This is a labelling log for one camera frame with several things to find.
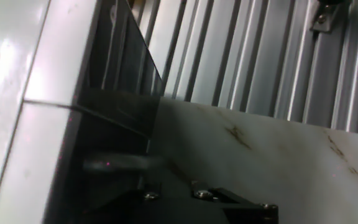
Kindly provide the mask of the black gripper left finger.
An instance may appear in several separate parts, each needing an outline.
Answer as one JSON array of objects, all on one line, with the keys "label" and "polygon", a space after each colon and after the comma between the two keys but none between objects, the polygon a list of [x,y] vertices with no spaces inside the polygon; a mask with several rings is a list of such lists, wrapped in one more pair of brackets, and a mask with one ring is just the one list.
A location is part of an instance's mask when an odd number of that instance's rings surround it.
[{"label": "black gripper left finger", "polygon": [[100,223],[152,223],[161,224],[161,217],[147,212],[147,202],[161,198],[161,184],[146,184],[141,189],[129,190],[101,207],[82,215],[83,224]]}]

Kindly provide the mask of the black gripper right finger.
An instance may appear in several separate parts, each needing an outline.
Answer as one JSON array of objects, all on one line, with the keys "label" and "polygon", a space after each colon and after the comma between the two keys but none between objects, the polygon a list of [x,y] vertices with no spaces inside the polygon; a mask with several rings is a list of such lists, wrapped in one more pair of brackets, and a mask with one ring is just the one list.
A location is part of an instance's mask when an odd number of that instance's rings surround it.
[{"label": "black gripper right finger", "polygon": [[192,197],[213,205],[229,223],[279,224],[278,206],[273,203],[253,203],[222,188],[205,182],[191,181]]}]

